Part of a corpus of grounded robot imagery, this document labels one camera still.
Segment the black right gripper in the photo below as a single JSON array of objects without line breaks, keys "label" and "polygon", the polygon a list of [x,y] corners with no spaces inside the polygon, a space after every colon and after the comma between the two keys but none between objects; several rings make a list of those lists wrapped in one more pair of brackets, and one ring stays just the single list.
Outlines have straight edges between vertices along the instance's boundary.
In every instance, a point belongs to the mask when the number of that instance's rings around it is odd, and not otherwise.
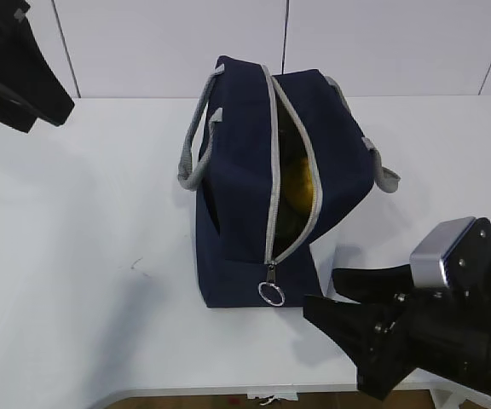
[{"label": "black right gripper", "polygon": [[488,218],[476,218],[446,267],[449,287],[437,288],[415,287],[408,264],[334,268],[334,290],[359,303],[306,296],[303,317],[347,354],[357,389],[377,400],[416,368],[457,383],[491,383]]}]

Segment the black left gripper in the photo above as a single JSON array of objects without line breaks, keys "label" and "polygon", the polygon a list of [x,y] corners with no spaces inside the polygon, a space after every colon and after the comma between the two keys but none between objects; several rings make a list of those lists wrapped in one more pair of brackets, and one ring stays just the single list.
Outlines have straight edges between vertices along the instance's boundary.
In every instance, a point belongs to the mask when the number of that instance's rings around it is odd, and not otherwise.
[{"label": "black left gripper", "polygon": [[62,126],[75,107],[49,67],[26,1],[0,1],[0,123],[27,133],[36,120]]}]

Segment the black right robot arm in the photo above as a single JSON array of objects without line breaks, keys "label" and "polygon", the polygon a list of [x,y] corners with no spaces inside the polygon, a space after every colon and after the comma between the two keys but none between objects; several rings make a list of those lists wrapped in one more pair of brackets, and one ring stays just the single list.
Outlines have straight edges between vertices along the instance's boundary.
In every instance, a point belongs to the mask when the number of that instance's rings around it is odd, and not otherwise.
[{"label": "black right robot arm", "polygon": [[491,396],[491,221],[441,222],[405,265],[336,268],[341,301],[306,296],[304,318],[354,362],[357,388],[383,400],[421,369]]}]

